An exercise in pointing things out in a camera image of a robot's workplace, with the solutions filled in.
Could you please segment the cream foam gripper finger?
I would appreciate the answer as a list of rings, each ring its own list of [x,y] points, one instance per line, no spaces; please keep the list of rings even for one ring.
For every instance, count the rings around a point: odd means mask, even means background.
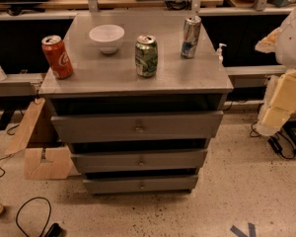
[[[260,135],[275,135],[296,112],[296,69],[280,77],[271,76],[267,83],[256,130]]]

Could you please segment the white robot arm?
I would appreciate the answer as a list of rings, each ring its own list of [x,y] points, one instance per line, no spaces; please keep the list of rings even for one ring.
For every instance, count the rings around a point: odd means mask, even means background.
[[[275,135],[296,112],[296,7],[262,42],[273,40],[276,61],[286,67],[280,77],[271,76],[260,108],[257,132]]]

